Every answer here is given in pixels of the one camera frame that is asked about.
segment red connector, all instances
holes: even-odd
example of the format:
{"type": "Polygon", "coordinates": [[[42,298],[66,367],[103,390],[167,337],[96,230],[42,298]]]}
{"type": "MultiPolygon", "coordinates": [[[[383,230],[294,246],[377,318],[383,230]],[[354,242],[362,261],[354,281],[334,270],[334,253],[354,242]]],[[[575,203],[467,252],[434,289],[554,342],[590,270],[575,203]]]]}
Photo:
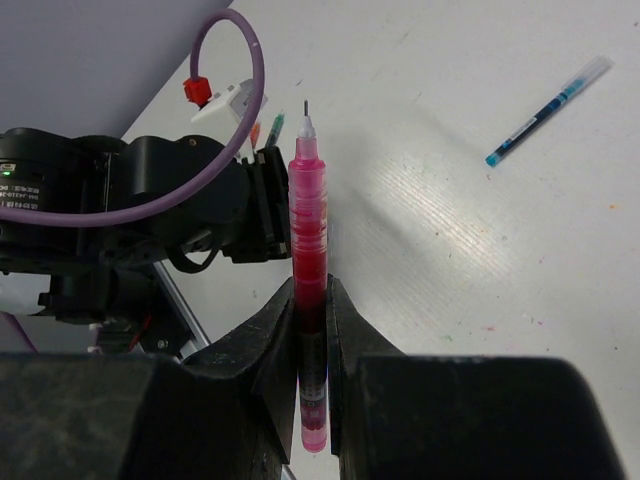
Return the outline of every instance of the red connector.
{"type": "Polygon", "coordinates": [[[190,102],[195,103],[200,108],[209,102],[211,98],[211,87],[206,77],[198,77],[197,80],[189,77],[184,81],[183,85],[184,93],[190,102]]]}

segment clear pen cap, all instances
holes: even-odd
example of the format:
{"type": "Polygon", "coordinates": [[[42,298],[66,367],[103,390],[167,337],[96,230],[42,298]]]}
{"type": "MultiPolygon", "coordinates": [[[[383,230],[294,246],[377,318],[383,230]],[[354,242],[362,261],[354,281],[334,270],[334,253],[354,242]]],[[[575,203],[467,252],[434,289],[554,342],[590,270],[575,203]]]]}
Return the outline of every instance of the clear pen cap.
{"type": "Polygon", "coordinates": [[[580,70],[571,80],[564,84],[562,91],[571,97],[589,86],[600,75],[613,66],[613,61],[604,55],[598,55],[580,70]]]}

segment white table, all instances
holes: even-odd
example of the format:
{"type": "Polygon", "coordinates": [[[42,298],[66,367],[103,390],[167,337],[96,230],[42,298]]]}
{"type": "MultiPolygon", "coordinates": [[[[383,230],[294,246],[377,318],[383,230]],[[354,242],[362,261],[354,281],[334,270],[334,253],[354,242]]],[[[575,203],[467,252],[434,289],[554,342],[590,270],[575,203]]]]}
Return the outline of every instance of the white table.
{"type": "MultiPolygon", "coordinates": [[[[640,9],[633,0],[240,0],[291,158],[308,98],[328,164],[330,270],[400,349],[558,356],[589,382],[640,477],[640,9]],[[495,169],[484,157],[596,54],[617,65],[495,169]]],[[[229,25],[203,74],[250,76],[229,25]]],[[[183,64],[126,140],[190,133],[183,64]]],[[[289,262],[174,280],[212,341],[289,262]]],[[[294,446],[300,478],[338,478],[294,446]]]]}

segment purple cable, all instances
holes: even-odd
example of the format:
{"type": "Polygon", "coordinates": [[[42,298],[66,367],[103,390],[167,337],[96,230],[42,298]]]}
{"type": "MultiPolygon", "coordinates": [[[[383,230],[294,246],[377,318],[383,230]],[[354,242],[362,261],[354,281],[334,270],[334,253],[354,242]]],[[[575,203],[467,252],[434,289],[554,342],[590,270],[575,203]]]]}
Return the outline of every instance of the purple cable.
{"type": "Polygon", "coordinates": [[[24,343],[29,351],[38,353],[38,349],[29,338],[29,335],[27,335],[27,332],[24,331],[24,328],[22,328],[22,325],[20,325],[20,322],[15,317],[15,315],[11,315],[10,313],[3,313],[2,315],[4,315],[4,318],[7,320],[7,323],[9,323],[9,326],[13,329],[14,332],[18,334],[18,336],[22,340],[22,343],[24,343]]]}
{"type": "Polygon", "coordinates": [[[209,29],[221,20],[229,20],[234,23],[244,35],[249,51],[251,53],[251,63],[253,65],[253,94],[249,100],[247,111],[238,125],[238,129],[233,134],[227,146],[220,154],[214,158],[198,175],[193,177],[181,187],[173,192],[164,195],[156,200],[136,207],[125,208],[113,212],[103,213],[51,213],[21,210],[17,208],[0,207],[0,220],[16,223],[27,223],[31,225],[43,225],[48,227],[67,228],[91,228],[108,227],[122,223],[141,220],[160,212],[164,212],[176,205],[184,202],[191,196],[206,187],[218,174],[229,165],[233,157],[238,153],[242,144],[249,136],[251,127],[258,118],[262,97],[264,95],[264,58],[262,48],[249,22],[235,10],[226,9],[214,13],[202,26],[191,50],[191,77],[198,78],[198,58],[200,57],[200,47],[209,29]]]}

